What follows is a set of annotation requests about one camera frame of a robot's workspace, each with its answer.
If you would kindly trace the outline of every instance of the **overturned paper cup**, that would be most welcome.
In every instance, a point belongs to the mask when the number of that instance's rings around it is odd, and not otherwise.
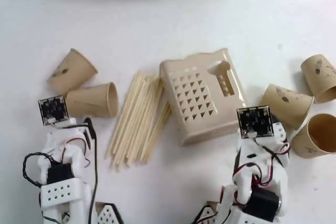
[[[313,116],[294,137],[291,146],[304,158],[336,154],[336,118],[329,114]]]
[[[336,99],[336,69],[323,55],[309,57],[301,64],[301,70],[316,103]]]
[[[78,88],[98,71],[79,51],[71,48],[47,82],[58,94]]]
[[[66,104],[70,116],[85,115],[114,117],[118,113],[118,94],[113,82],[72,90]]]
[[[314,97],[270,84],[260,105],[269,105],[281,122],[298,129],[309,113]]]

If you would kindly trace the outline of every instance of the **bundle of chopsticks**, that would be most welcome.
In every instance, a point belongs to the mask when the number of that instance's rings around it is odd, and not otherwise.
[[[128,166],[148,162],[171,111],[166,101],[160,103],[162,92],[158,76],[141,71],[135,75],[107,148],[105,158],[112,156],[112,167],[120,170],[124,162]]]

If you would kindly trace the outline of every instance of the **beige plastic box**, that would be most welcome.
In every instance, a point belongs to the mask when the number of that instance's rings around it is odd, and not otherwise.
[[[182,131],[182,144],[234,133],[245,95],[226,48],[160,64],[169,101]]]

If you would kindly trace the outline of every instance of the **white table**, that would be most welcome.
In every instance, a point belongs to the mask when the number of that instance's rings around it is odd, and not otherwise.
[[[302,61],[324,54],[336,66],[336,0],[0,0],[2,223],[42,223],[38,188],[22,177],[26,154],[51,129],[37,100],[55,95],[46,79],[71,47],[99,69],[86,85],[114,81],[120,106],[139,70],[158,72],[164,59],[229,49],[256,105],[269,83],[309,92]],[[336,114],[336,102],[311,113]],[[99,141],[98,201],[117,205],[126,224],[190,223],[206,200],[231,181],[234,135],[180,147],[170,117],[148,165],[109,170],[103,158],[116,119],[93,119]],[[287,224],[336,219],[336,156],[291,154]],[[35,161],[29,175],[38,177]],[[93,170],[88,170],[93,182]]]

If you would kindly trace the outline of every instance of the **robotic hand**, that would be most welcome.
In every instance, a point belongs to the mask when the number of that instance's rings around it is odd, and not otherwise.
[[[23,176],[40,188],[39,203],[44,224],[123,224],[114,204],[97,204],[95,195],[98,183],[97,136],[89,118],[83,124],[69,118],[64,97],[39,101],[44,125],[56,128],[47,134],[41,152],[28,154],[23,163]],[[85,168],[91,164],[91,142],[95,140],[95,187],[83,180]],[[29,157],[39,156],[40,180],[33,181],[26,173]]]
[[[290,146],[285,129],[273,118],[272,134],[258,136],[257,132],[246,131],[242,121],[233,184],[223,187],[217,206],[204,207],[194,223],[267,224],[272,223],[275,216],[286,213],[288,177],[285,167],[289,164]]]

